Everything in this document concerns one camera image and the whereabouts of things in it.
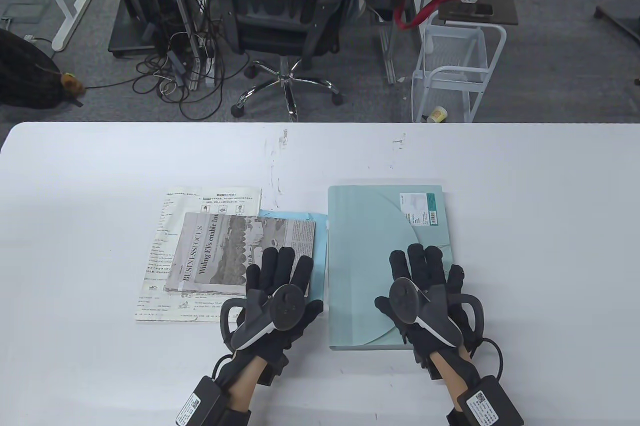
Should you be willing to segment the person's right hand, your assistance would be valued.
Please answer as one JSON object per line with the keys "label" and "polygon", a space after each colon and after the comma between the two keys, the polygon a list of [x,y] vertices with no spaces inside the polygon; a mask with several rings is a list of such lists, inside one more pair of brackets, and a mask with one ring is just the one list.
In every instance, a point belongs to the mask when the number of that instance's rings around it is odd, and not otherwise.
{"label": "person's right hand", "polygon": [[407,252],[390,254],[394,283],[390,296],[375,298],[377,309],[393,321],[402,341],[413,346],[414,359],[423,369],[434,365],[431,355],[442,351],[467,351],[477,345],[477,335],[461,303],[451,297],[462,293],[464,270],[452,265],[445,274],[443,253],[436,246],[409,245]]}

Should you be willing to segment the person's left hand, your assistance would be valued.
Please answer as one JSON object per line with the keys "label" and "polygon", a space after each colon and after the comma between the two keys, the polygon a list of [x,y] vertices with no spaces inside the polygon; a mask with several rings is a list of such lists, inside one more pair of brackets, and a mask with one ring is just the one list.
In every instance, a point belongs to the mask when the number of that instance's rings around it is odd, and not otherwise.
{"label": "person's left hand", "polygon": [[288,364],[284,351],[323,312],[322,300],[306,302],[305,297],[313,260],[309,256],[299,257],[297,264],[294,260],[291,247],[269,247],[263,251],[261,266],[247,268],[247,308],[230,338],[238,358],[265,360],[275,374]]}

